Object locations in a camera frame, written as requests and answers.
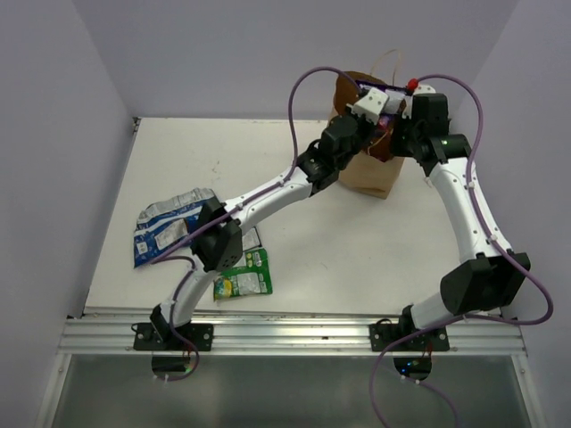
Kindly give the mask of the green snack bag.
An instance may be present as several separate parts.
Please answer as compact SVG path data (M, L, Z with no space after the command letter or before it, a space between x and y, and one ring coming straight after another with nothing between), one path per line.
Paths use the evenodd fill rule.
M272 293L269 257L263 247L245 251L235 266L219 273L213 281L214 300Z

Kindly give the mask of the purple snack bag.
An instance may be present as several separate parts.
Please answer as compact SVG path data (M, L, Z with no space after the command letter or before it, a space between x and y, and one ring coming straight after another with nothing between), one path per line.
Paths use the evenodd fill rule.
M367 80L359 80L359 79L356 81L356 83L360 88L358 100L363 95L365 95L371 87L376 87L381 91L385 92L389 96L389 100L383 112L381 113L379 120L377 122L373 122L374 124L377 123L379 127L381 127L384 131L386 131L388 129L390 122L394 119L394 117L404 109L404 105L406 104L405 97L407 96L405 89L402 87L388 86L382 83L373 83Z

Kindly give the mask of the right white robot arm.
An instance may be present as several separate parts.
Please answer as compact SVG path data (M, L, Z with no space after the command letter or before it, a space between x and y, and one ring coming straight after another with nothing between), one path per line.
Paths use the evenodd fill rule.
M406 308L409 317L397 329L402 347L417 350L429 339L428 327L455 316L509 305L524 275L526 253L515 253L499 230L469 164L467 138L450 132L448 100L428 85L420 86L396 121L391 152L414 159L439 193L459 249L459 265L445 275L439 292Z

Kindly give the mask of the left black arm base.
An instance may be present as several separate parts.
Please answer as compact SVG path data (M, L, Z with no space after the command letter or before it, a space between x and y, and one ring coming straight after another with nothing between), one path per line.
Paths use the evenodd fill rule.
M130 328L135 335L133 349L151 351L153 373L162 378L166 375L189 375L192 371L192 349L187 342L193 343L199 352L210 351L214 338L214 326L206 323L183 325L176 329L178 335L174 335L166 326L165 340L151 323L134 323Z

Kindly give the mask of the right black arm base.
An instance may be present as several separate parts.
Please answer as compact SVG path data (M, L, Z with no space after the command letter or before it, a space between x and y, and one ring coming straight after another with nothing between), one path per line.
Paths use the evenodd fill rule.
M381 318L368 326L368 335L374 352L402 353L403 357L393 358L394 368L399 375L415 380L424 380L430 375L435 352L451 349L445 327L421 333L408 320L393 322Z

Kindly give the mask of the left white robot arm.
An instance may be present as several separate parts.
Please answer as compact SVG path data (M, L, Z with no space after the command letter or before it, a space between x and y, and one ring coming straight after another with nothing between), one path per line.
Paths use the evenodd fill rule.
M218 272L233 267L243 253L243 235L286 206L310 198L339 178L350 160L369 146L383 107L347 105L346 113L330 120L319 139L299 155L293 166L274 180L226 202L210 198L203 205L190 244L189 271L168 300L150 316L153 338L165 350L183 344L197 302Z

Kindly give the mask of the aluminium front rail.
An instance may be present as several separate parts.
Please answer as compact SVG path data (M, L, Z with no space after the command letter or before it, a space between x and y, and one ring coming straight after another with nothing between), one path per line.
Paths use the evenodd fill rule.
M135 326L141 314L105 314L68 320L58 352L68 355L129 355L135 352ZM374 356L372 317L299 314L202 313L196 323L206 332L200 343L207 356ZM414 342L402 355L523 356L518 327L478 320L461 321L424 344Z

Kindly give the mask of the blue white snack bag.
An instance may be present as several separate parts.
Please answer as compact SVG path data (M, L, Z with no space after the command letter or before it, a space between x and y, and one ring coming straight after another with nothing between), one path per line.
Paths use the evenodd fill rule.
M196 187L142 210L133 232L134 268L162 255L194 232L203 205L215 196L210 188Z

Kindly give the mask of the brown paper bag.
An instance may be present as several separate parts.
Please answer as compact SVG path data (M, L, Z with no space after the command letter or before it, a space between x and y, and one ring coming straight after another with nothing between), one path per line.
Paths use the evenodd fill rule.
M387 82L374 76L374 72L390 54L397 55L390 79L391 85L395 85L396 74L401 65L401 51L398 49L383 53L369 72L348 71L347 73L355 80L364 79L367 82L385 84ZM333 108L329 119L344 113L345 105L356 101L356 97L356 89L346 79L338 77L335 81ZM339 182L345 187L379 199L387 199L401 173L404 162L404 158L392 155L389 150L394 119L383 119L383 121L372 145L355 155L347 168L339 175Z

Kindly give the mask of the dark blue snack bag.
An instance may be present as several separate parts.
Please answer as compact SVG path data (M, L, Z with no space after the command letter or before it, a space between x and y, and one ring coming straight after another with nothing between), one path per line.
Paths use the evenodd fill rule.
M242 237L243 251L249 251L262 246L257 227L251 228Z

